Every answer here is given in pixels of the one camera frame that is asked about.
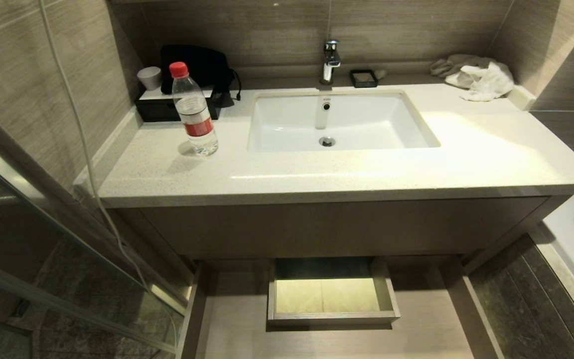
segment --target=plastic water bottle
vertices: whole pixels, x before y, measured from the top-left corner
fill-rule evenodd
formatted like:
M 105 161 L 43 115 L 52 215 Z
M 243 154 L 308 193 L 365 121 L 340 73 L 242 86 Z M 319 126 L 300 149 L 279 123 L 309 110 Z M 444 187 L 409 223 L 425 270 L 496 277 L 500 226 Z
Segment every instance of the plastic water bottle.
M 169 72 L 174 78 L 171 95 L 176 111 L 185 126 L 189 142 L 198 156 L 209 156 L 218 150 L 218 140 L 207 109 L 205 95 L 201 88 L 189 77 L 185 63 L 173 63 Z

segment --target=bathroom vanity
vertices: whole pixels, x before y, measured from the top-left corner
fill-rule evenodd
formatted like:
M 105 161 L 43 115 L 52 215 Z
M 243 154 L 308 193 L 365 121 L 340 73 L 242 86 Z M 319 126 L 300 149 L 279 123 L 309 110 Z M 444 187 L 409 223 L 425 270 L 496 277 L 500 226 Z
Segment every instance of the bathroom vanity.
M 180 123 L 142 125 L 100 196 L 160 252 L 198 261 L 184 350 L 500 358 L 466 273 L 574 194 L 574 153 L 509 100 L 462 93 L 243 91 L 205 158 Z

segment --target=open drawer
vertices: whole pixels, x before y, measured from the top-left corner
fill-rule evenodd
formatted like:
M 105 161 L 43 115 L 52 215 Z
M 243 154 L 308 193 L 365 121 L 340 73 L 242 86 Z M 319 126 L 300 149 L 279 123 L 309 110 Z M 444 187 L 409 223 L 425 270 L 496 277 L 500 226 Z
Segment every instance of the open drawer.
M 389 325 L 400 318 L 385 261 L 373 257 L 274 259 L 267 323 Z

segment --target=red bottle cap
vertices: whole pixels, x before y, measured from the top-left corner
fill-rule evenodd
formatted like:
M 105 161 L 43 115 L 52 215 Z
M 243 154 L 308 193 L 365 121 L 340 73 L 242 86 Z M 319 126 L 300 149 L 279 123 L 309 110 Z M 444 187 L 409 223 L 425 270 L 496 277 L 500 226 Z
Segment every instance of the red bottle cap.
M 175 79 L 189 75 L 189 71 L 187 71 L 187 65 L 182 62 L 169 64 L 169 72 L 171 72 L 171 76 Z

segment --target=red bottle label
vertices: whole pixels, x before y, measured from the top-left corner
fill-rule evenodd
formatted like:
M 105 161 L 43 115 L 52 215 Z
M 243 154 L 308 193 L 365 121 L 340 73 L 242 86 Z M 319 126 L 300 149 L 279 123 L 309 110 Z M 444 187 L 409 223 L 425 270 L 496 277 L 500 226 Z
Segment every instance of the red bottle label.
M 212 125 L 212 118 L 209 117 L 207 120 L 201 123 L 184 123 L 185 132 L 193 137 L 200 137 L 209 134 L 214 125 Z

